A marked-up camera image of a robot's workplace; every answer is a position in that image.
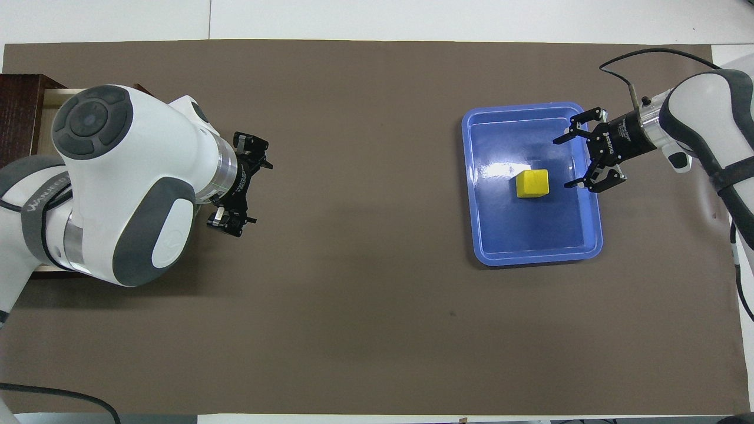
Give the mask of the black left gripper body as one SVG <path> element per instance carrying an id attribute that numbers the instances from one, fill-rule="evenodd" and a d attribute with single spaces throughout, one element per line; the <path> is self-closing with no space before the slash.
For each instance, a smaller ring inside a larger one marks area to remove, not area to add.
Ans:
<path id="1" fill-rule="evenodd" d="M 224 208 L 248 208 L 247 193 L 253 175 L 256 173 L 256 156 L 252 153 L 236 155 L 235 178 L 223 196 L 213 196 L 213 205 Z"/>

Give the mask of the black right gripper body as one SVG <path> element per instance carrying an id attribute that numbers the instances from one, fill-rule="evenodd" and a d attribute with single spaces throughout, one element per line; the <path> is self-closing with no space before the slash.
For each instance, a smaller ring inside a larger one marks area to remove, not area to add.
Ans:
<path id="1" fill-rule="evenodd" d="M 644 133 L 639 111 L 625 113 L 611 121 L 603 121 L 606 111 L 592 108 L 593 121 L 598 124 L 588 141 L 590 159 L 598 162 L 623 162 L 656 150 L 656 145 Z"/>

